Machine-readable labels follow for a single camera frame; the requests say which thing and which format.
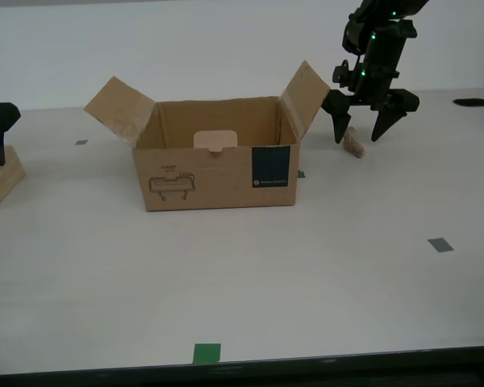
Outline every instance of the white table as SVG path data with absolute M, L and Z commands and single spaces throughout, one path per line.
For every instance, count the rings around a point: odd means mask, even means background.
M 127 146 L 24 111 L 0 205 L 0 374 L 484 345 L 484 91 L 421 107 L 358 160 L 320 111 L 293 207 L 146 213 Z M 76 146 L 80 139 L 89 140 Z M 427 239 L 446 238 L 438 253 Z

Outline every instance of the white wall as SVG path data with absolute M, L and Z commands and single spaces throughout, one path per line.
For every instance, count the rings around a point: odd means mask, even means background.
M 172 0 L 0 8 L 0 101 L 84 106 L 116 75 L 156 100 L 279 94 L 302 60 L 327 81 L 361 0 Z M 484 88 L 484 0 L 431 0 L 396 86 Z

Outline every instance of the open cardboard box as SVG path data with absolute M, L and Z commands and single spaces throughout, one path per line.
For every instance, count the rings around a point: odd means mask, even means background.
M 292 206 L 329 90 L 307 62 L 281 97 L 154 102 L 113 77 L 85 111 L 133 148 L 147 211 Z

